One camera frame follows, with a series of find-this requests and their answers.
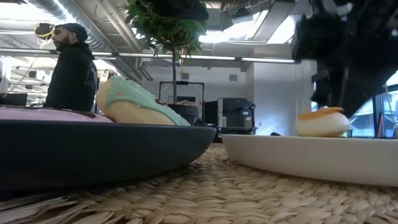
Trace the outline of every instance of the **white bowl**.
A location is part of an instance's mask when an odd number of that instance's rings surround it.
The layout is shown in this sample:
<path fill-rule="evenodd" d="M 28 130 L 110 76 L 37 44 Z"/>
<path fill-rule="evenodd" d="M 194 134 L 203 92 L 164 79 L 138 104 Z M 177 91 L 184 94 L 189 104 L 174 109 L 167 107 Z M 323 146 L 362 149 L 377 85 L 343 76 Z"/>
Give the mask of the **white bowl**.
<path fill-rule="evenodd" d="M 222 135 L 229 157 L 283 174 L 398 187 L 398 141 Z"/>

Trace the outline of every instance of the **donut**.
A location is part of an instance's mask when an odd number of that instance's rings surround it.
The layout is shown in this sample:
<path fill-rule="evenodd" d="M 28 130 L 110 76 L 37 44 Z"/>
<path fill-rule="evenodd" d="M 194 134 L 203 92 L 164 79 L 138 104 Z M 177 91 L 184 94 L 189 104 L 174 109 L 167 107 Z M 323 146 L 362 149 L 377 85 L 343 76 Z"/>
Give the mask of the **donut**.
<path fill-rule="evenodd" d="M 138 83 L 112 76 L 97 91 L 98 108 L 117 123 L 189 126 L 190 123 Z"/>
<path fill-rule="evenodd" d="M 343 108 L 322 108 L 297 116 L 296 132 L 306 137 L 340 137 L 349 130 L 349 119 L 341 114 Z"/>

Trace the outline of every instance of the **mint green frosting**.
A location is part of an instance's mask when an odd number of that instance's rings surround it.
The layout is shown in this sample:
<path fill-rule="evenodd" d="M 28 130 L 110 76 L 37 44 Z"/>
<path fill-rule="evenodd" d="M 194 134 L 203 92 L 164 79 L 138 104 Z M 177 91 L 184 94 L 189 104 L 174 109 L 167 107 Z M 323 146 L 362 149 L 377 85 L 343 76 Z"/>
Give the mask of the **mint green frosting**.
<path fill-rule="evenodd" d="M 190 123 L 177 114 L 173 109 L 156 103 L 156 97 L 141 87 L 138 83 L 116 75 L 112 76 L 109 81 L 112 81 L 112 84 L 106 97 L 105 106 L 107 108 L 115 102 L 127 101 L 142 108 L 158 111 L 170 118 L 175 125 L 190 126 Z"/>

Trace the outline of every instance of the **wicker surface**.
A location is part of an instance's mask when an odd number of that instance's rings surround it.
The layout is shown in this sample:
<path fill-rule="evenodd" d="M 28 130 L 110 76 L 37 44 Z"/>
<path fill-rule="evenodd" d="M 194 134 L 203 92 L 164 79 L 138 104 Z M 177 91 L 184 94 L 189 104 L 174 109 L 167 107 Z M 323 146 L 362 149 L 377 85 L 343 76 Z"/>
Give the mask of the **wicker surface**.
<path fill-rule="evenodd" d="M 188 168 L 137 185 L 0 203 L 0 223 L 396 224 L 397 194 L 264 172 L 209 149 Z"/>

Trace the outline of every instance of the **white wall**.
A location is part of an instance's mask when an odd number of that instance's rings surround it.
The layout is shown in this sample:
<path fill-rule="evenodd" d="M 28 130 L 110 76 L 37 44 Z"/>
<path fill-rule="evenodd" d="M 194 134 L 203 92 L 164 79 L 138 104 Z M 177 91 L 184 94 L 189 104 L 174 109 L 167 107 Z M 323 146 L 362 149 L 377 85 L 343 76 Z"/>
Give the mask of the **white wall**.
<path fill-rule="evenodd" d="M 8 58 L 0 58 L 0 93 L 7 93 L 11 80 L 11 65 Z"/>
<path fill-rule="evenodd" d="M 245 97 L 246 99 L 254 100 L 254 63 L 246 72 Z"/>
<path fill-rule="evenodd" d="M 248 70 L 248 77 L 251 72 L 254 88 L 251 82 L 246 82 L 246 96 L 252 89 L 257 134 L 277 132 L 294 136 L 297 113 L 311 111 L 311 75 L 316 73 L 316 62 L 303 61 L 300 65 L 255 63 L 253 69 Z"/>
<path fill-rule="evenodd" d="M 172 69 L 160 67 L 147 67 L 148 73 L 154 78 L 152 82 L 142 82 L 142 86 L 156 97 L 159 97 L 159 82 L 172 81 Z M 177 68 L 177 80 L 180 80 L 181 68 Z M 205 101 L 215 101 L 220 97 L 245 97 L 245 76 L 240 68 L 211 68 L 210 70 L 202 67 L 185 67 L 185 73 L 190 74 L 189 82 L 203 82 L 205 84 Z M 229 74 L 237 74 L 238 81 L 230 82 Z M 201 98 L 201 85 L 177 86 L 178 96 L 194 96 L 197 103 Z M 171 84 L 162 85 L 161 101 L 167 102 L 173 95 Z"/>

